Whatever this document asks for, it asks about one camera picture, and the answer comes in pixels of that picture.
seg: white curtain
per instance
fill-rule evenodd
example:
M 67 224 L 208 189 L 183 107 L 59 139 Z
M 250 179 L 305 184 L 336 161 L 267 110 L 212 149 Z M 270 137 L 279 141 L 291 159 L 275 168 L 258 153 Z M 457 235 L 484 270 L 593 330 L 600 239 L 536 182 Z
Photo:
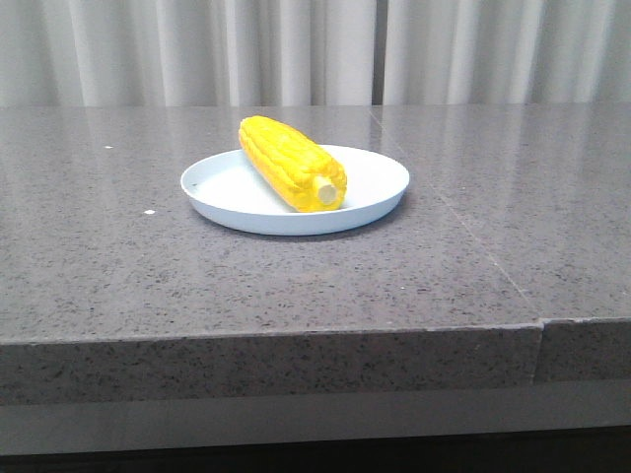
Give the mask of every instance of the white curtain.
M 0 0 L 0 105 L 631 101 L 631 0 Z

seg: granite surface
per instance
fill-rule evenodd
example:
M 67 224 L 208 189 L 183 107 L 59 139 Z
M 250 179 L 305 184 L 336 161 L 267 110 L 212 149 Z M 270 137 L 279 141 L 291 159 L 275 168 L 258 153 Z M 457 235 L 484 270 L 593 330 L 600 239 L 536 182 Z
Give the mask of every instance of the granite surface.
M 0 404 L 629 377 L 630 112 L 0 109 Z M 402 162 L 401 203 L 328 236 L 205 220 L 179 176 L 253 113 Z

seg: gray granite countertop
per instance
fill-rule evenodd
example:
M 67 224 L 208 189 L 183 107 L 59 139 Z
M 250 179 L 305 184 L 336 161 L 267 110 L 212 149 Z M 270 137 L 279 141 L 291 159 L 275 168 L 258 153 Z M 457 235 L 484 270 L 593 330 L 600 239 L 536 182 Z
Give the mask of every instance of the gray granite countertop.
M 400 161 L 399 206 L 202 218 L 179 177 L 254 113 Z M 0 404 L 631 378 L 631 104 L 2 108 L 0 147 Z

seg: plate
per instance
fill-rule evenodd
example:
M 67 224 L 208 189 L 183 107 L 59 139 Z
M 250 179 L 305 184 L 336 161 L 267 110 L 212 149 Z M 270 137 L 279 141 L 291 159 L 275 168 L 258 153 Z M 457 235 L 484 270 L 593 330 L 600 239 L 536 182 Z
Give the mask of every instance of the plate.
M 383 217 L 398 204 L 409 172 L 379 153 L 322 145 L 346 170 L 344 202 L 338 210 L 297 212 L 287 205 L 249 162 L 243 150 L 201 160 L 181 175 L 193 208 L 235 230 L 262 235 L 323 235 L 354 229 Z

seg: yellow corn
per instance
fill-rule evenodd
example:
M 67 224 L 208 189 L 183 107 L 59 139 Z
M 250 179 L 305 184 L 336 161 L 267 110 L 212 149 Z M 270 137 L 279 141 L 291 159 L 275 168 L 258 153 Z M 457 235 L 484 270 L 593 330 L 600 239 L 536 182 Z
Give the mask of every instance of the yellow corn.
M 299 212 L 335 210 L 344 200 L 344 167 L 297 129 L 251 116 L 241 122 L 239 141 L 254 167 Z

